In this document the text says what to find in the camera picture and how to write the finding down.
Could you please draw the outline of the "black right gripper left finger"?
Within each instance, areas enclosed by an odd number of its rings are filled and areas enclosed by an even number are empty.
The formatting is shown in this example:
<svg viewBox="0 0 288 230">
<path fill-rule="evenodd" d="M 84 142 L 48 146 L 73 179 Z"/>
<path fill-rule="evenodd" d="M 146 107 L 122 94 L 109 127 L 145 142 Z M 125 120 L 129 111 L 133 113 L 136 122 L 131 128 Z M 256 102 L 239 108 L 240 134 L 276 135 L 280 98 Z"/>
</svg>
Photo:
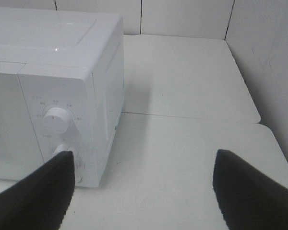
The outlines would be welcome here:
<svg viewBox="0 0 288 230">
<path fill-rule="evenodd" d="M 73 152 L 62 151 L 0 193 L 0 230 L 58 230 L 74 189 Z"/>
</svg>

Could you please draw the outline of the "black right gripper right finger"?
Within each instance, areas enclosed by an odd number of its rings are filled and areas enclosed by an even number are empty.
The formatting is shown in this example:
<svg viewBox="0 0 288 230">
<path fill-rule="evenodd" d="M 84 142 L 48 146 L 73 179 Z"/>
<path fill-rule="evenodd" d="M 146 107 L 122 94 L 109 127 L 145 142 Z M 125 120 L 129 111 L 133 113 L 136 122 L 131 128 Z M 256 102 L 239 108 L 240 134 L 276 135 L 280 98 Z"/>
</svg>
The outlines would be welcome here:
<svg viewBox="0 0 288 230">
<path fill-rule="evenodd" d="M 217 151 L 212 185 L 230 230 L 288 230 L 288 189 L 232 151 Z"/>
</svg>

